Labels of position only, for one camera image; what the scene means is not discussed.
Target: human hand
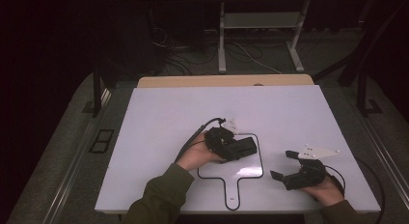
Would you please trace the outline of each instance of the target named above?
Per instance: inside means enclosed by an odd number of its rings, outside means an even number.
[[[212,153],[205,144],[205,133],[201,133],[192,141],[192,146],[186,150],[182,157],[177,161],[177,164],[190,171],[197,169],[207,164],[209,161],[224,160],[217,154]]]
[[[325,177],[324,182],[321,184],[300,188],[300,190],[315,197],[324,207],[333,206],[344,200],[340,190],[329,177]]]

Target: table leg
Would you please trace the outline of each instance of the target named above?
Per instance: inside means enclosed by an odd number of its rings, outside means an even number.
[[[297,20],[297,26],[295,27],[295,33],[294,33],[294,37],[292,38],[291,42],[289,42],[287,44],[287,48],[289,51],[289,55],[291,56],[291,60],[292,63],[295,66],[295,69],[298,72],[303,72],[304,71],[304,67],[301,63],[301,59],[298,56],[297,50],[295,49],[298,39],[300,37],[301,34],[301,30],[303,29],[303,25],[304,25],[304,20],[307,16],[307,10],[308,7],[310,6],[310,0],[306,0],[304,2],[303,8],[301,10],[300,16],[298,16],[298,20]]]
[[[219,29],[219,73],[226,74],[226,54],[225,54],[225,3],[220,6],[220,29]]]
[[[93,78],[94,78],[94,117],[98,115],[101,109],[101,82],[99,77],[98,62],[93,62]]]

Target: wire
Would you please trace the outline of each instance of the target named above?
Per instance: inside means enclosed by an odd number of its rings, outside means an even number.
[[[163,44],[168,40],[168,35],[166,34],[165,30],[163,30],[161,28],[157,28],[157,27],[154,27],[153,30],[159,30],[159,31],[161,31],[163,33],[164,38],[163,38],[163,41],[160,44]]]
[[[384,213],[385,213],[385,207],[386,207],[386,202],[385,202],[385,189],[384,189],[384,186],[382,185],[382,182],[381,182],[381,180],[378,178],[378,176],[376,176],[376,173],[373,171],[373,169],[371,169],[371,168],[369,167],[369,165],[368,165],[367,163],[365,163],[362,159],[360,159],[360,158],[358,158],[358,157],[356,157],[356,156],[355,156],[355,159],[356,159],[358,162],[360,162],[360,163],[362,163],[363,165],[365,165],[365,166],[370,170],[370,172],[373,174],[373,177],[376,179],[376,182],[377,182],[378,185],[379,185],[379,189],[381,190],[381,198],[382,198],[382,201],[381,201],[381,211],[379,212],[378,218],[376,219],[376,222],[375,222],[375,224],[379,224],[379,223],[381,222],[381,220],[382,220],[382,217],[383,217]]]
[[[204,141],[205,141],[205,140],[202,140],[202,141],[196,142],[196,143],[194,143],[194,144],[191,144],[191,145],[189,146],[189,148],[190,148],[190,147],[192,147],[192,146],[194,146],[194,145],[197,145],[197,144],[203,143]]]
[[[168,48],[167,45],[161,44],[161,43],[157,43],[157,42],[152,42],[154,45],[159,46],[159,47],[164,47],[164,48]]]
[[[237,61],[237,62],[240,62],[240,63],[253,63],[253,61],[252,61],[252,60],[243,61],[243,60],[240,60],[240,59],[238,59],[238,58],[234,57],[234,56],[232,55],[232,52],[234,52],[234,51],[233,51],[231,48],[229,48],[227,45],[225,45],[225,51],[226,51],[226,53],[228,53],[228,54],[229,54],[229,56],[231,56],[231,58],[233,58],[233,59],[234,59],[235,61]],[[244,55],[244,54],[240,54],[240,55],[245,56],[245,57],[246,57],[246,59],[248,59],[248,58],[249,58],[247,55]]]
[[[275,71],[275,72],[277,72],[277,73],[279,73],[279,74],[283,74],[282,72],[280,72],[280,71],[278,71],[278,70],[276,70],[276,69],[274,69],[274,68],[271,68],[271,67],[266,66],[265,64],[263,64],[263,63],[261,63],[261,62],[258,62],[258,61],[257,61],[256,59],[254,59],[254,57],[253,57],[252,55],[250,55],[250,53],[248,53],[247,50],[246,50],[244,47],[242,47],[239,43],[234,42],[234,44],[236,44],[237,46],[239,46],[239,47],[249,56],[249,58],[250,58],[251,60],[253,60],[253,62],[255,62],[255,63],[261,65],[262,67],[271,69],[271,70],[273,70],[273,71]]]
[[[189,75],[193,75],[192,71],[188,67],[186,67],[183,63],[175,59],[172,59],[172,58],[168,58],[168,61],[170,61],[169,63],[173,64],[174,66],[180,66],[182,69],[186,70],[189,73]]]
[[[181,67],[178,66],[177,64],[175,64],[175,63],[173,63],[173,62],[168,62],[168,61],[165,61],[165,63],[168,64],[168,65],[172,65],[172,66],[176,67],[176,68],[182,73],[183,76],[186,74],[186,73],[184,72],[183,68],[181,68]]]
[[[243,51],[243,44],[239,44],[239,43],[237,43],[237,42],[226,42],[226,45],[227,45],[227,44],[234,44],[234,46],[239,47],[239,49],[241,50],[240,52],[235,51],[235,50],[232,50],[232,52],[235,53],[235,54],[238,54],[238,55],[241,55],[241,56],[245,56],[246,58],[249,58],[249,56],[250,56],[250,57],[253,58],[253,59],[259,59],[259,58],[262,57],[262,51],[261,51],[261,49],[259,49],[258,47],[253,46],[253,48],[259,52],[259,55],[258,55],[258,56],[254,56],[253,54],[250,54],[249,51],[247,51],[247,53],[246,53],[246,51],[244,51],[245,53],[241,53],[241,52]]]
[[[186,141],[186,143],[183,145],[183,147],[181,147],[179,153],[177,154],[177,158],[175,159],[175,162],[177,162],[181,158],[181,156],[186,152],[186,150],[188,150],[191,146],[193,146],[190,143],[194,139],[196,139],[196,137],[198,137],[208,125],[210,125],[211,123],[213,123],[215,121],[218,121],[219,125],[221,125],[223,122],[226,121],[226,119],[214,118],[214,119],[208,121],[207,123],[205,123],[204,125],[202,125],[198,130],[196,130],[196,132]]]
[[[338,172],[338,170],[336,170],[336,169],[333,168],[333,167],[330,167],[330,166],[328,166],[328,165],[324,165],[324,166],[325,166],[326,168],[332,169],[334,172],[336,172],[338,175],[340,175],[340,177],[341,177],[341,179],[342,179],[342,189],[343,189],[343,192],[345,192],[346,182],[345,182],[345,179],[343,178],[342,174],[341,174],[340,172]]]
[[[175,54],[175,53],[173,54],[173,56],[178,57],[178,58],[182,59],[183,61],[185,61],[186,63],[192,64],[192,65],[204,65],[204,64],[207,64],[207,63],[211,62],[216,57],[216,53],[217,53],[217,48],[215,48],[215,50],[213,51],[213,53],[212,53],[212,55],[211,55],[211,57],[209,59],[206,59],[204,62],[200,62],[200,63],[189,61],[187,58],[184,58],[184,57],[182,57],[182,56],[180,56],[178,54]]]
[[[247,37],[248,35],[246,35],[246,34],[247,34],[247,33],[252,33],[253,30],[250,30],[250,32],[249,32],[249,31],[245,31],[245,32],[240,33],[242,39],[246,42],[246,44],[242,44],[242,46],[245,46],[245,47],[252,46],[252,47],[254,47],[254,48],[258,49],[258,50],[261,50],[262,48],[277,48],[277,47],[286,46],[286,42],[281,42],[281,43],[277,43],[277,44],[265,46],[265,43],[266,43],[266,42],[272,41],[271,39],[269,39],[269,38],[267,37],[267,34],[268,34],[268,33],[270,32],[270,30],[271,30],[271,29],[269,29],[269,28],[267,28],[267,29],[264,29],[264,28],[256,29],[256,30],[258,30],[258,33],[261,33],[261,35],[258,35],[258,36],[255,37],[255,38],[248,38],[248,37]],[[287,35],[282,35],[282,36],[280,36],[279,38],[286,38],[286,39],[287,39]],[[256,42],[261,42],[261,43],[264,44],[264,45],[263,45],[263,46],[257,45]]]

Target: sleeve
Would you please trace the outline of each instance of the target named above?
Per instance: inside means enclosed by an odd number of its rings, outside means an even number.
[[[177,164],[147,183],[143,197],[134,202],[122,224],[174,223],[194,178]]]
[[[367,224],[364,217],[357,213],[347,200],[321,210],[322,217],[330,224]]]

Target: white tabletop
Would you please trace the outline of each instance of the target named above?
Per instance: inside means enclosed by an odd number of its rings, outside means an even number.
[[[241,132],[259,139],[263,175],[239,181],[235,212],[318,210],[320,204],[309,195],[287,191],[269,173],[298,172],[298,160],[286,158],[285,151],[299,152],[306,144],[340,150],[340,155],[321,161],[344,176],[345,198],[357,211],[380,210],[318,86],[135,89],[95,209],[127,212],[142,197],[148,180],[162,175],[193,132],[213,118],[233,118]],[[223,181],[201,179],[197,171],[191,174],[196,179],[182,212],[231,212]]]

